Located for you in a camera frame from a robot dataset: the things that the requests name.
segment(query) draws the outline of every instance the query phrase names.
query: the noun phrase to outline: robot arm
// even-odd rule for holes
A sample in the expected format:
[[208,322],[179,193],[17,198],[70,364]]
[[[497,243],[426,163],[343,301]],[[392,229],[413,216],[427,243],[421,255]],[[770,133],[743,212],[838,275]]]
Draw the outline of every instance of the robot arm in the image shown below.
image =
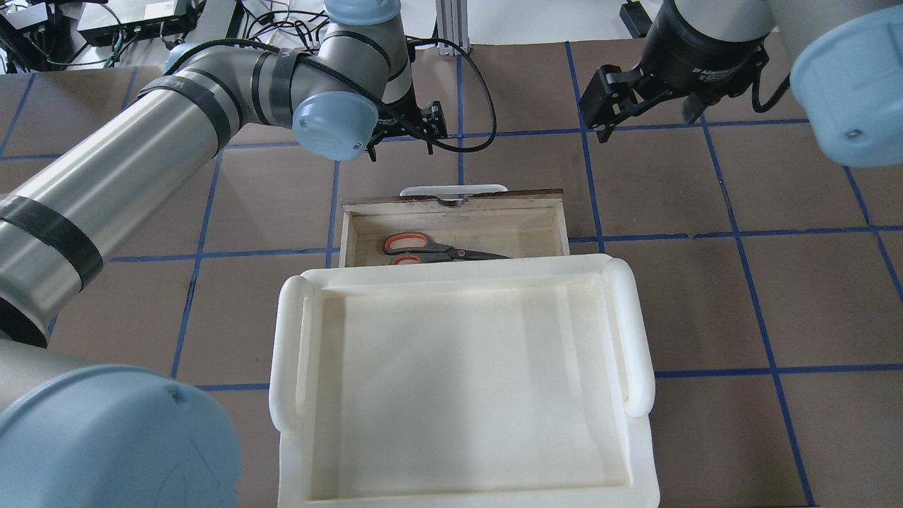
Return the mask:
[[445,137],[438,103],[416,106],[400,2],[326,5],[317,55],[189,49],[135,104],[0,196],[0,337],[46,347],[61,307],[246,123],[291,128],[334,160],[372,157],[385,136]]
[[[758,104],[762,42],[779,25],[795,60],[772,100]],[[630,71],[602,65],[581,97],[600,142],[665,100],[684,99],[693,123],[723,97],[753,86],[768,110],[788,86],[835,162],[903,162],[903,5],[899,0],[665,0]]]

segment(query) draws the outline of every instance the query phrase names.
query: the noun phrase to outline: blue joint cap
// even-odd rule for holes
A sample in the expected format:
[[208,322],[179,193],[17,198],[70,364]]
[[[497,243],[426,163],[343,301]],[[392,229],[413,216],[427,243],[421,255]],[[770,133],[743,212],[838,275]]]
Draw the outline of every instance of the blue joint cap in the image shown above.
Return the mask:
[[183,42],[172,48],[169,57],[167,57],[166,61],[163,63],[163,71],[168,71],[175,63],[175,61],[179,60],[186,51],[197,45],[198,44],[194,42]]
[[812,42],[790,73],[822,151],[834,162],[903,162],[903,5],[850,20]]
[[401,13],[401,0],[326,0],[326,14],[341,24],[380,24]]
[[0,504],[238,505],[238,435],[210,395],[158,372],[93,365],[0,411]]
[[292,115],[301,146],[334,161],[349,161],[367,148],[377,126],[377,107],[349,91],[327,91],[305,99]]

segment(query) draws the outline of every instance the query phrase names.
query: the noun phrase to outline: grid line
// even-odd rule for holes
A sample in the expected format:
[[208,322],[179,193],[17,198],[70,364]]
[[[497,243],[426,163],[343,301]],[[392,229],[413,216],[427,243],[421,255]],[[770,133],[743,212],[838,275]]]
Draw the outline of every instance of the grid line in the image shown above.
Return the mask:
[[[903,225],[899,226],[874,226],[877,231],[903,231]],[[851,227],[851,228],[827,228],[817,230],[739,230],[736,233],[732,231],[714,231],[710,233],[698,233],[690,235],[688,233],[650,233],[650,234],[634,234],[634,235],[605,235],[602,236],[603,241],[647,241],[647,240],[708,240],[718,238],[733,238],[735,235],[741,238],[747,237],[767,237],[767,236],[800,236],[813,234],[856,234],[868,233],[871,228],[868,227]],[[591,243],[599,241],[597,237],[573,237],[569,238],[569,243]],[[202,258],[243,258],[248,256],[287,256],[293,254],[322,254],[326,252],[326,248],[311,249],[264,249],[264,250],[226,250],[216,252],[203,252],[200,254]],[[161,261],[183,261],[185,259],[195,259],[197,254],[169,254],[169,255],[146,255],[146,256],[117,256],[110,260],[112,263],[151,263]]]
[[128,80],[128,87],[126,87],[126,96],[122,99],[122,108],[119,110],[123,110],[129,107],[128,100],[132,97],[132,90],[135,89],[135,80],[138,78],[138,68],[132,68],[132,77]]
[[6,151],[6,146],[9,145],[9,139],[13,136],[15,123],[19,121],[19,117],[22,115],[22,110],[25,108],[25,101],[28,99],[28,93],[32,91],[32,85],[34,84],[35,76],[37,76],[37,74],[32,74],[28,79],[28,83],[25,85],[25,90],[22,92],[22,98],[19,99],[19,106],[16,107],[15,113],[13,113],[13,120],[9,123],[9,128],[6,129],[6,134],[3,137],[3,142],[0,143],[0,156],[2,156]]
[[336,210],[339,208],[340,171],[341,162],[335,161],[335,164],[332,165],[332,200],[330,201],[330,228],[326,234],[326,263],[323,265],[326,268],[332,268],[332,252],[334,251],[332,244],[335,242]]
[[[464,74],[461,71],[461,55],[455,52],[455,95],[458,107],[458,148],[464,146]],[[458,152],[458,185],[464,185],[464,154]]]
[[210,191],[207,195],[207,206],[204,209],[204,220],[200,224],[200,235],[198,235],[198,250],[194,256],[194,269],[191,272],[191,282],[188,285],[188,294],[185,296],[185,307],[182,309],[182,322],[179,325],[179,340],[175,345],[175,354],[172,356],[172,369],[170,376],[176,379],[179,374],[179,364],[182,361],[182,347],[185,345],[185,333],[188,331],[188,319],[191,315],[191,303],[194,301],[194,291],[198,285],[198,275],[200,274],[200,263],[203,260],[204,242],[207,239],[207,227],[210,221],[210,212],[213,210],[213,198],[217,191],[217,182],[219,180],[219,170],[222,167],[223,151],[217,154],[217,162],[213,168],[213,177],[210,178]]
[[269,390],[268,382],[249,382],[239,384],[198,384],[194,388],[204,391],[252,391],[252,390]]
[[[796,118],[796,119],[787,119],[787,120],[738,120],[734,122],[711,122],[709,123],[709,128],[711,127],[743,127],[743,126],[763,126],[763,125],[781,125],[781,124],[805,124],[809,123],[809,120],[805,118]],[[459,132],[456,134],[450,134],[449,138],[457,138],[457,139],[466,139],[471,137],[486,137],[489,136],[489,132],[463,132],[463,122],[459,122]],[[635,125],[635,126],[618,126],[615,130],[660,130],[660,129],[673,129],[673,128],[701,128],[700,124],[649,124],[649,125]],[[500,131],[496,133],[496,137],[511,137],[511,136],[549,136],[555,134],[580,134],[580,133],[590,133],[593,132],[592,129],[588,129],[586,127],[573,127],[573,128],[553,128],[553,129],[536,129],[536,130],[511,130],[511,131]],[[397,136],[390,137],[388,139],[384,139],[383,143],[395,143],[395,142],[404,142],[404,141],[419,141],[411,136]],[[226,145],[223,147],[224,150],[254,150],[260,148],[278,148],[282,146],[298,146],[298,143],[295,141],[280,141],[273,143],[245,143],[240,145]],[[61,156],[61,154],[47,154],[47,155],[0,155],[0,161],[5,160],[27,160],[27,159],[51,159],[57,158]]]
[[790,444],[790,450],[793,454],[794,462],[796,462],[796,472],[799,475],[800,484],[803,488],[805,500],[809,506],[815,506],[815,499],[812,495],[812,488],[809,485],[809,479],[805,471],[803,456],[799,449],[799,443],[796,441],[796,432],[793,427],[793,420],[790,418],[790,408],[787,405],[787,397],[784,393],[784,386],[781,382],[780,372],[777,370],[777,361],[775,360],[774,351],[771,348],[771,340],[768,337],[768,328],[765,325],[765,316],[762,314],[762,308],[759,304],[759,294],[756,291],[756,285],[752,278],[752,270],[749,267],[749,260],[746,256],[746,250],[743,248],[743,238],[739,235],[737,227],[737,218],[734,215],[733,206],[731,205],[731,196],[728,193],[728,187],[721,172],[721,164],[718,162],[718,154],[715,151],[715,145],[712,141],[712,134],[705,119],[705,115],[700,116],[700,123],[703,126],[703,134],[705,135],[705,143],[709,148],[709,154],[712,157],[712,166],[718,183],[721,186],[721,192],[724,195],[724,204],[727,207],[728,218],[731,221],[731,232],[733,232],[734,241],[737,244],[737,251],[740,253],[740,264],[743,266],[743,275],[746,277],[747,287],[749,288],[749,297],[752,300],[752,306],[756,313],[756,321],[759,324],[759,332],[762,336],[762,345],[765,347],[765,355],[768,358],[768,368],[771,373],[771,379],[775,384],[775,393],[777,394],[777,402],[781,408],[781,415],[784,418],[784,426],[787,430],[787,440]]
[[890,280],[891,282],[893,282],[894,288],[897,289],[897,297],[899,298],[900,302],[903,302],[903,286],[900,285],[899,276],[897,275],[897,271],[894,269],[893,262],[890,260],[888,250],[884,246],[884,240],[882,240],[881,235],[878,234],[879,228],[876,228],[871,221],[869,206],[865,203],[865,198],[862,197],[862,192],[859,189],[859,185],[856,183],[856,177],[853,175],[852,170],[846,165],[843,167],[843,171],[847,175],[847,180],[850,182],[850,187],[852,188],[853,194],[856,195],[856,201],[859,203],[859,208],[862,211],[862,216],[865,218],[865,223],[869,225],[865,229],[871,232],[872,235],[874,235],[875,241],[878,243],[878,251],[881,253],[881,257],[884,259],[884,265],[888,269]]
[[564,52],[567,55],[568,69],[571,71],[571,84],[573,86],[574,104],[577,108],[577,119],[580,120],[580,141],[583,148],[583,164],[586,166],[586,183],[590,191],[590,206],[592,207],[592,221],[596,227],[596,239],[599,242],[599,252],[605,252],[605,237],[602,232],[602,219],[599,215],[599,203],[596,198],[596,181],[592,176],[592,160],[590,159],[590,144],[586,140],[587,128],[580,112],[580,84],[577,82],[577,69],[573,64],[571,43],[564,43]]
[[[849,373],[849,372],[898,372],[903,371],[903,363],[879,363],[879,364],[852,364],[852,365],[820,365],[800,367],[778,367],[777,371],[782,375],[795,374],[824,374],[824,373]],[[771,369],[768,367],[749,369],[708,369],[698,371],[656,371],[656,379],[682,379],[682,378],[727,378],[738,376],[769,376]],[[244,390],[269,390],[270,383],[222,383],[201,384],[195,388],[204,391],[244,391]]]

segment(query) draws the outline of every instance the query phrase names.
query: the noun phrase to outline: drawer handle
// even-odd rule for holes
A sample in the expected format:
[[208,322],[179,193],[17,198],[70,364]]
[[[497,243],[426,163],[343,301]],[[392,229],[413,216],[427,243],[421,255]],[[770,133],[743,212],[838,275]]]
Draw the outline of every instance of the drawer handle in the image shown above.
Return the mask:
[[637,281],[623,259],[612,259],[602,269],[614,295],[615,321],[618,327],[624,372],[627,374],[627,397],[624,410],[632,418],[644,418],[656,399],[656,375],[652,369],[646,327],[639,307]]
[[269,396],[270,418],[283,434],[298,434],[303,426],[303,402],[298,393],[304,392],[307,382],[312,307],[310,282],[303,276],[286,280],[276,311]]
[[507,187],[498,183],[481,183],[478,185],[423,185],[408,187],[400,196],[442,196],[445,194],[484,194],[506,193]]

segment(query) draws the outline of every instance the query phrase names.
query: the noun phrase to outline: white tray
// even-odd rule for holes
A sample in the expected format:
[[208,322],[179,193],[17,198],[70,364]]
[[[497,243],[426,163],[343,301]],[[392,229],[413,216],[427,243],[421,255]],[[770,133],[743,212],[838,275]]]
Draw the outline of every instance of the white tray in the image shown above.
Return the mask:
[[655,380],[604,254],[321,269],[279,299],[279,506],[654,507]]

